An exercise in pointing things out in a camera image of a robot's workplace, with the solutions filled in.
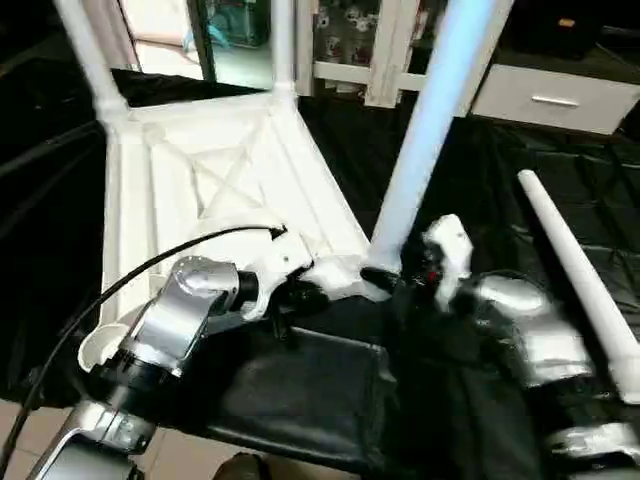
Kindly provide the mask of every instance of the light blue tube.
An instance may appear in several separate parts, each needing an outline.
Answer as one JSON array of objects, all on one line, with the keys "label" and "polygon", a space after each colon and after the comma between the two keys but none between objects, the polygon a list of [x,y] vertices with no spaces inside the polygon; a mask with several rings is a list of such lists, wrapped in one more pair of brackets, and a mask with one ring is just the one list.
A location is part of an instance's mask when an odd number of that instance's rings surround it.
[{"label": "light blue tube", "polygon": [[448,2],[373,233],[369,265],[396,272],[401,268],[400,250],[413,227],[497,4],[498,0]]}]

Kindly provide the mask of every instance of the drawer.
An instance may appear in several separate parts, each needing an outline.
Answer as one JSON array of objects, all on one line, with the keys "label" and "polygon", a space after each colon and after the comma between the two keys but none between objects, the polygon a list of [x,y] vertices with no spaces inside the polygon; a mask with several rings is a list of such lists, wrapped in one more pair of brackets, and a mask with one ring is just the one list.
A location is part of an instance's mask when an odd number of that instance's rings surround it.
[{"label": "drawer", "polygon": [[475,115],[610,134],[640,98],[640,86],[493,65]]}]

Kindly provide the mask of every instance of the white pole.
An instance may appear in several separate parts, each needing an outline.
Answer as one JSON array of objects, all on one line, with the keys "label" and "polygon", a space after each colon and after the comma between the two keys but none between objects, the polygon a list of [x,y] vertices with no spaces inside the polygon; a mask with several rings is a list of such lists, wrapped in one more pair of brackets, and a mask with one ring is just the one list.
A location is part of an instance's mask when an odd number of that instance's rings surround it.
[{"label": "white pole", "polygon": [[294,93],[293,0],[271,2],[271,53],[273,55],[273,89]]},{"label": "white pole", "polygon": [[378,217],[368,263],[399,271],[406,241],[498,0],[449,0]]},{"label": "white pole", "polygon": [[91,23],[79,0],[55,0],[58,13],[78,60],[93,90],[93,103],[100,120],[126,115],[128,106],[116,87],[107,61],[96,41]]},{"label": "white pole", "polygon": [[622,399],[640,403],[640,346],[633,332],[536,174],[523,170],[518,179],[609,357]]}]

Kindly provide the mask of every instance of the drawer handle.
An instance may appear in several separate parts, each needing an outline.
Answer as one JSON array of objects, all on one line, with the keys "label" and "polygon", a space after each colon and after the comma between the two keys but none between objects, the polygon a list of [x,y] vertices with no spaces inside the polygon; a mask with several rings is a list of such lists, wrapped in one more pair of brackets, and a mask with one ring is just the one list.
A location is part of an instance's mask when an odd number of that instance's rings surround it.
[{"label": "drawer handle", "polygon": [[542,95],[534,95],[531,100],[538,103],[546,103],[557,107],[578,108],[580,104],[575,100],[567,100],[566,98],[545,97]]}]

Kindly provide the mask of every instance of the black cloth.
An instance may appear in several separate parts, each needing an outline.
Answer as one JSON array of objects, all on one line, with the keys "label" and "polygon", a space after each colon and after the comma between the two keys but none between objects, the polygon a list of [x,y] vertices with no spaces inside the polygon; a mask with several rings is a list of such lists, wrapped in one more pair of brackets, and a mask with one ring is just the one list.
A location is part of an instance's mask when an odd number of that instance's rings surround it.
[{"label": "black cloth", "polygon": [[[115,78],[133,106],[247,92],[131,72]],[[3,299],[3,398],[21,398],[67,317],[99,292],[105,152],[90,99],[81,72],[68,65],[31,62],[0,77],[5,118],[13,120],[0,168],[80,127],[74,141],[0,176],[0,245],[11,282]],[[395,111],[315,99],[302,99],[300,111],[370,233],[411,111],[409,96]],[[515,173],[538,171],[638,327],[639,153],[621,138],[458,120],[415,230],[457,213],[474,244],[474,271],[513,269],[545,285],[597,356]],[[268,323],[210,338],[166,425],[371,476],[539,478],[539,450],[519,390],[482,355],[472,322],[407,311],[411,303],[398,295],[382,305],[348,299],[292,319],[291,344],[276,341]],[[69,405],[82,391],[73,348],[56,368],[43,404]]]}]

